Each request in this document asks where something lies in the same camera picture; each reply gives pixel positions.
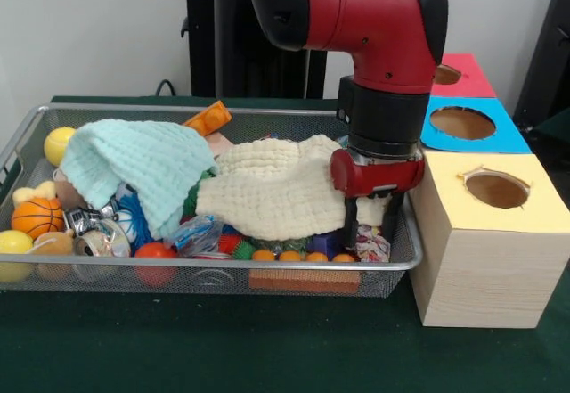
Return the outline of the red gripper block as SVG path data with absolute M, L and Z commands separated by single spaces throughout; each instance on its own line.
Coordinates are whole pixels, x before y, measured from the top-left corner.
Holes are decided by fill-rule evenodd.
M 357 197 L 371 196 L 376 192 L 394 192 L 390 195 L 382 221 L 382 236 L 391 242 L 397 227 L 403 192 L 415 188 L 425 171 L 422 156 L 416 160 L 386 160 L 372 163 L 348 149 L 335 150 L 330 157 L 330 176 L 334 188 L 345 197 L 343 246 L 353 249 L 358 233 Z

